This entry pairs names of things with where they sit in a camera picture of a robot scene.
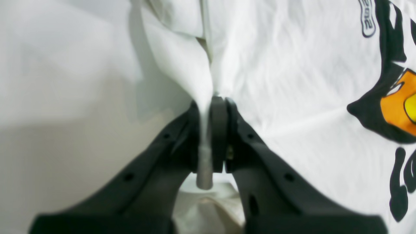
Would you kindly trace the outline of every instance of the mounting hole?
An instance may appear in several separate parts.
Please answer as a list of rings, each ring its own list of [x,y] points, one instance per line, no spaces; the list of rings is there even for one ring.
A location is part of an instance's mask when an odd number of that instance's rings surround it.
[[[133,173],[127,173],[127,174],[124,176],[124,181],[125,181],[125,182],[129,182],[129,181],[133,180],[133,178],[134,178],[134,174],[133,174]]]
[[[293,182],[295,180],[295,177],[293,177],[292,174],[286,173],[285,174],[285,179],[289,182]]]
[[[259,205],[253,195],[250,195],[248,198],[248,206],[250,207],[250,212],[253,216],[257,216],[259,214]]]

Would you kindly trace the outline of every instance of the white wall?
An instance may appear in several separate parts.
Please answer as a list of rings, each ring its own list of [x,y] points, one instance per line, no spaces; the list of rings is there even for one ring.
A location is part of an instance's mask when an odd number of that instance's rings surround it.
[[[0,1],[0,233],[96,191],[189,103],[135,0]]]

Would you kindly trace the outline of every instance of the white backdrop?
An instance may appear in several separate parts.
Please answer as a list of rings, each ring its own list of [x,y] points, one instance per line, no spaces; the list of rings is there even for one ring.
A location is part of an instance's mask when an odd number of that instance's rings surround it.
[[[190,97],[129,0],[0,1],[0,233],[84,199]]]

